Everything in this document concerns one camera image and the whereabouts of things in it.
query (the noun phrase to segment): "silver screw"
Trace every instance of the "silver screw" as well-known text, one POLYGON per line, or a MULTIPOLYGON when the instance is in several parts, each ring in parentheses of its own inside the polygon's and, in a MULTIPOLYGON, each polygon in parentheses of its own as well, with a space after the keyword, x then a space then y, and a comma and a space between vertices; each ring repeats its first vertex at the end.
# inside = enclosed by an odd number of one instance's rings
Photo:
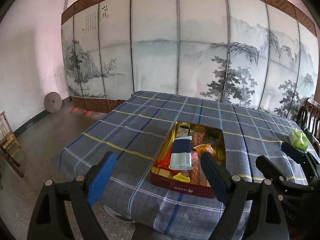
POLYGON ((52 185, 52 180, 51 179, 48 179, 44 184, 46 185, 46 186, 50 186, 50 185, 52 185))
POLYGON ((233 176, 232 176, 232 180, 233 180, 233 181, 240 181, 241 178, 240 178, 240 176, 238 176, 238 175, 233 175, 233 176))
POLYGON ((270 179, 265 179, 264 184, 270 186, 271 185, 271 180, 270 179))
POLYGON ((84 180, 84 175, 78 175, 76 176, 76 181, 83 181, 84 180))

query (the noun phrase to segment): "baseboard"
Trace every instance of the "baseboard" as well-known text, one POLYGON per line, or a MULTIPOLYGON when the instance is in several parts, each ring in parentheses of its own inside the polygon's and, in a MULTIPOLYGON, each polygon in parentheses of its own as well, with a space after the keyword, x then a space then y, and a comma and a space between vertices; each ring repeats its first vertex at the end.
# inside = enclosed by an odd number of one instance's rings
MULTIPOLYGON (((65 99, 62 100, 62 105, 68 103, 71 101, 71 97, 67 97, 65 99)), ((13 133, 16 137, 18 137, 20 134, 22 134, 25 130, 29 129, 31 126, 33 126, 36 122, 38 122, 39 120, 41 120, 42 118, 44 118, 45 116, 47 116, 48 114, 50 114, 47 110, 43 110, 42 112, 40 112, 39 114, 35 115, 34 117, 32 117, 31 119, 29 119, 28 121, 26 121, 23 125, 21 125, 19 128, 17 128, 17 130, 15 130, 13 133)))

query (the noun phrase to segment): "landscape painting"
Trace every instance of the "landscape painting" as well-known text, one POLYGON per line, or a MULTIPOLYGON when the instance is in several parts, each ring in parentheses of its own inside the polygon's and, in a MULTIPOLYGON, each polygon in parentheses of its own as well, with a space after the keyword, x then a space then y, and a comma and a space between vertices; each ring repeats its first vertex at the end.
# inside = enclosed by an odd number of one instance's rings
POLYGON ((130 0, 100 3, 99 36, 106 98, 127 100, 133 93, 130 0))
POLYGON ((61 44, 67 84, 72 97, 83 97, 73 41, 73 17, 61 26, 61 44))
POLYGON ((105 98, 99 38, 98 4, 74 16, 74 44, 79 81, 85 98, 105 98))
POLYGON ((226 0, 180 1, 178 94, 220 100, 228 55, 226 0))
POLYGON ((258 109, 269 58, 266 4, 229 0, 231 43, 224 102, 258 109))
POLYGON ((307 98, 314 97, 318 80, 319 48, 318 39, 305 26, 299 23, 300 69, 294 100, 288 118, 295 120, 298 111, 307 98))
POLYGON ((267 5, 270 24, 270 58, 259 110, 287 117, 298 78, 300 40, 298 22, 267 5))
POLYGON ((132 0, 132 60, 136 91, 176 94, 176 0, 132 0))

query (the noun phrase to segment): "plaid tablecloth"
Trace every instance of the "plaid tablecloth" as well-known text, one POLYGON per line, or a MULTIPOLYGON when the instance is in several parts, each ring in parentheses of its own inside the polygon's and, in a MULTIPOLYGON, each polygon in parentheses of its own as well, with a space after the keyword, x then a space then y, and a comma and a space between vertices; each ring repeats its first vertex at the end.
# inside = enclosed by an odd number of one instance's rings
MULTIPOLYGON (((117 165, 101 199, 105 205, 124 217, 181 239, 208 239, 223 213, 219 201, 150 183, 150 168, 175 121, 222 129, 226 167, 231 174, 261 182, 263 175, 255 160, 265 155, 289 181, 307 184, 301 166, 280 149, 292 128, 299 129, 294 121, 229 104, 146 91, 134 93, 97 121, 64 148, 54 162, 74 178, 86 174, 107 151, 113 151, 117 165)), ((311 144, 308 149, 318 159, 311 144)), ((234 239, 242 236, 250 207, 247 202, 234 239)))

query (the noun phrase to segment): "gray floor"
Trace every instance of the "gray floor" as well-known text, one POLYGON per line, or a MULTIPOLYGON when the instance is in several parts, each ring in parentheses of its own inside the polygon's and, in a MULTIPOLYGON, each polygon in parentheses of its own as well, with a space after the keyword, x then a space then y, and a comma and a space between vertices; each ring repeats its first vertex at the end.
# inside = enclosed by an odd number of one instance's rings
MULTIPOLYGON (((38 194, 47 179, 68 181, 52 164, 51 158, 76 139, 104 114, 84 116, 82 111, 70 114, 72 103, 49 114, 18 137, 23 151, 15 156, 21 164, 21 179, 0 157, 3 190, 0 191, 0 216, 17 240, 25 240, 28 225, 38 194)), ((95 203, 93 211, 110 240, 129 240, 134 231, 132 223, 124 223, 108 215, 102 203, 95 203)), ((76 239, 82 239, 70 203, 67 205, 70 224, 76 239)))

